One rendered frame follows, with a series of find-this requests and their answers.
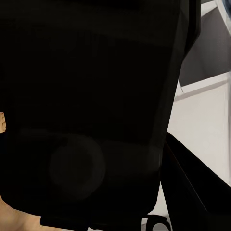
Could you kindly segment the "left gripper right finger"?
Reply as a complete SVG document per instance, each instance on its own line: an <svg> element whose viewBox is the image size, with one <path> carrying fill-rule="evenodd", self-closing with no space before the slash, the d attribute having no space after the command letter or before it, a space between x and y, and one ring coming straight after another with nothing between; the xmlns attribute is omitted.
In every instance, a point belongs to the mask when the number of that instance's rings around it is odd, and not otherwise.
<svg viewBox="0 0 231 231"><path fill-rule="evenodd" d="M162 159L173 231L231 231L231 187L168 132Z"/></svg>

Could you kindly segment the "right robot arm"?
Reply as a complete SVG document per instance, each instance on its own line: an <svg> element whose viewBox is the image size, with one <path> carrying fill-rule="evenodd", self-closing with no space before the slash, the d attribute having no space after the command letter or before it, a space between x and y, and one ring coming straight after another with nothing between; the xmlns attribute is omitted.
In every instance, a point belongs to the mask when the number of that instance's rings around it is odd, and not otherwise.
<svg viewBox="0 0 231 231"><path fill-rule="evenodd" d="M143 218L148 218L146 224L146 231L171 231L170 223L164 216L147 214ZM143 218L131 223L119 225L114 231L141 231L141 222ZM100 228L100 230L112 231L109 227Z"/></svg>

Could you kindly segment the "digital camera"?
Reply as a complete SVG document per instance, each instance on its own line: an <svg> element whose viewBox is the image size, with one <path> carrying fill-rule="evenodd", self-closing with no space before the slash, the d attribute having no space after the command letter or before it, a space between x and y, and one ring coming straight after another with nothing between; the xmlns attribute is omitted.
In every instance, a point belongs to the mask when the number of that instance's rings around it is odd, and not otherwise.
<svg viewBox="0 0 231 231"><path fill-rule="evenodd" d="M0 0L0 196L87 231L154 210L201 0Z"/></svg>

